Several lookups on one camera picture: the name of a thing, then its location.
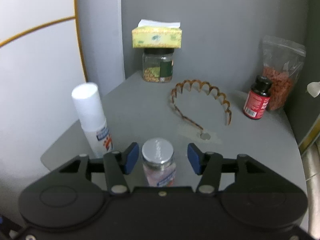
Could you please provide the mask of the pink pill bottle silver lid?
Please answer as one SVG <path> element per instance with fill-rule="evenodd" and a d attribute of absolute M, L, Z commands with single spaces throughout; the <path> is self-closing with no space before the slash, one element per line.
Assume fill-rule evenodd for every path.
<path fill-rule="evenodd" d="M 152 138 L 142 147 L 143 170 L 151 187 L 169 187 L 174 184 L 176 163 L 170 141 Z"/>

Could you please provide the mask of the white blue spray bottle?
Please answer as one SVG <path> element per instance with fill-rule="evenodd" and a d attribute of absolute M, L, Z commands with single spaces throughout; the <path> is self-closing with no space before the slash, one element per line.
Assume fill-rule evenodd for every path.
<path fill-rule="evenodd" d="M 96 158 L 113 150 L 98 86 L 87 82 L 76 86 L 71 93 L 81 128 Z"/>

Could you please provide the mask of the coin on nightstand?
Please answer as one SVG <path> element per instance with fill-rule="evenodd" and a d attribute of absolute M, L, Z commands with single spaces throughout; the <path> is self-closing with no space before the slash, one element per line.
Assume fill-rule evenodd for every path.
<path fill-rule="evenodd" d="M 211 138 L 210 134 L 209 133 L 201 133 L 200 134 L 200 138 L 202 140 L 209 140 Z"/>

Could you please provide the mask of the grey nightstand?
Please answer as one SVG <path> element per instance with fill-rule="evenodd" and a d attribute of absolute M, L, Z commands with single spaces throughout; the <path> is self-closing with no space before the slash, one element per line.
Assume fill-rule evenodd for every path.
<path fill-rule="evenodd" d="M 195 143 L 203 152 L 216 152 L 225 158 L 247 154 L 284 178 L 306 189 L 304 169 L 298 145 L 283 111 L 266 112 L 260 120 L 243 114 L 247 95 L 221 87 L 231 103 L 232 122 L 226 126 L 217 111 L 204 114 L 201 126 L 209 133 L 202 140 L 200 132 L 183 121 L 170 107 L 170 92 L 178 79 L 170 83 L 149 83 L 136 72 L 102 99 L 115 150 L 123 151 L 131 143 L 142 146 L 152 138 L 164 138 L 174 148 L 175 186 L 195 187 L 197 176 L 188 161 L 187 147 Z"/>

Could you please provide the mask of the red label supplement bottle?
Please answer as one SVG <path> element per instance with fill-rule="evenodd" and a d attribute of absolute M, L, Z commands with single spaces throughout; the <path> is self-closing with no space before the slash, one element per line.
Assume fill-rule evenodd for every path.
<path fill-rule="evenodd" d="M 245 116 L 253 120 L 262 118 L 270 100 L 271 86 L 272 81 L 267 77 L 258 75 L 255 78 L 243 107 Z"/>

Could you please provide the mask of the brown wavy headband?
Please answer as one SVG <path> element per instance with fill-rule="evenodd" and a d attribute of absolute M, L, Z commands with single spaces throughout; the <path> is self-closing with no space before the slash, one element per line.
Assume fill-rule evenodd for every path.
<path fill-rule="evenodd" d="M 183 80 L 170 92 L 170 107 L 185 122 L 203 133 L 204 118 L 217 111 L 222 122 L 229 126 L 232 122 L 231 103 L 227 95 L 208 81 L 197 79 Z"/>

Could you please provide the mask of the clear jar black lid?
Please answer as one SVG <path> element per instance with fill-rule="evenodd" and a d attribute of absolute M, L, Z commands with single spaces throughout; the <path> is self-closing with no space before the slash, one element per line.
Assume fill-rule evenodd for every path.
<path fill-rule="evenodd" d="M 173 75 L 174 48 L 144 48 L 143 79 L 146 82 L 167 83 Z"/>

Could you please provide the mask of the bag of red dried goods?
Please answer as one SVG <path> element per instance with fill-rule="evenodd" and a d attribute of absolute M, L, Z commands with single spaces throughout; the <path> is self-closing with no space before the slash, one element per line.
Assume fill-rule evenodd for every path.
<path fill-rule="evenodd" d="M 303 69 L 306 48 L 302 44 L 275 36 L 262 40 L 263 76 L 272 81 L 267 109 L 283 107 Z"/>

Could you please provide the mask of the yellow tissue pack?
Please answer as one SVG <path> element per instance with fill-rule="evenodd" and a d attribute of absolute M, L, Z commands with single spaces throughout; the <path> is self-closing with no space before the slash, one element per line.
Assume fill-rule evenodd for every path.
<path fill-rule="evenodd" d="M 181 48 L 180 22 L 141 19 L 132 30 L 132 48 Z"/>

